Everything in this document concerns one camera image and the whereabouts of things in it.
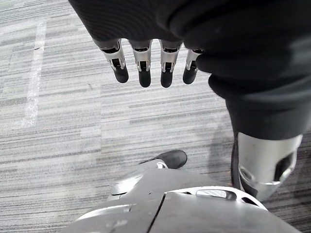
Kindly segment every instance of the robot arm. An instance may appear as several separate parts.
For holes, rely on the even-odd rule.
[[[183,80],[198,69],[226,101],[235,145],[232,181],[267,199],[294,169],[311,125],[311,2],[305,0],[69,0],[120,83],[129,40],[141,86],[151,82],[151,41],[161,42],[169,87],[182,42]]]

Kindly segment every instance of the floor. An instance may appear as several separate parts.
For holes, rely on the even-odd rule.
[[[181,149],[183,169],[230,182],[232,131],[224,101],[199,72],[182,82],[179,54],[170,88],[142,88],[127,41],[130,79],[118,83],[66,0],[0,3],[0,232],[57,232],[105,200],[125,167]],[[264,204],[311,232],[311,132],[294,174]]]

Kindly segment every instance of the silver metal joint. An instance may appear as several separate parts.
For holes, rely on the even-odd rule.
[[[191,70],[191,66],[193,66],[192,62],[195,62],[197,57],[202,54],[202,50],[188,50],[187,59],[186,59],[186,69]]]
[[[239,174],[244,190],[266,200],[295,168],[302,135],[286,140],[264,140],[238,134]]]
[[[169,49],[163,46],[163,43],[160,40],[161,45],[161,69],[162,72],[170,71],[172,73],[174,71],[174,67],[177,61],[179,49]]]
[[[149,44],[149,47],[143,48],[143,49],[137,49],[132,46],[134,57],[135,57],[135,63],[137,65],[137,69],[139,72],[142,72],[143,69],[146,71],[150,70],[151,65],[151,42]]]
[[[113,48],[110,50],[107,49],[101,49],[101,51],[104,53],[107,62],[110,63],[113,70],[117,70],[116,67],[120,67],[121,69],[124,69],[125,67],[125,58],[124,53],[122,49],[121,39],[118,40],[118,46],[117,48]]]

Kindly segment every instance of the black fingertip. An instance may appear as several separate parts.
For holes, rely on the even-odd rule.
[[[150,83],[151,83],[150,71],[146,71],[146,70],[139,71],[138,76],[139,76],[139,83],[142,87],[150,86]]]
[[[114,72],[118,82],[126,83],[128,81],[128,72],[126,66],[124,67],[124,69],[116,67],[116,70],[114,70]]]
[[[173,73],[172,72],[162,72],[161,73],[161,85],[162,87],[168,88],[171,86],[173,80]]]
[[[197,71],[194,68],[190,68],[190,70],[187,70],[187,68],[185,68],[183,75],[184,83],[185,84],[193,83],[193,81],[195,80],[196,72]]]

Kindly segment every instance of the striped carpet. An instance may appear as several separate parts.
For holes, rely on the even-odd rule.
[[[129,82],[118,83],[104,55],[65,0],[0,3],[0,232],[57,232],[102,202],[125,167],[181,149],[183,169],[230,182],[233,142],[224,101],[199,72],[182,82],[179,54],[170,88],[142,88],[123,40]],[[311,132],[294,174],[265,205],[311,232]]]

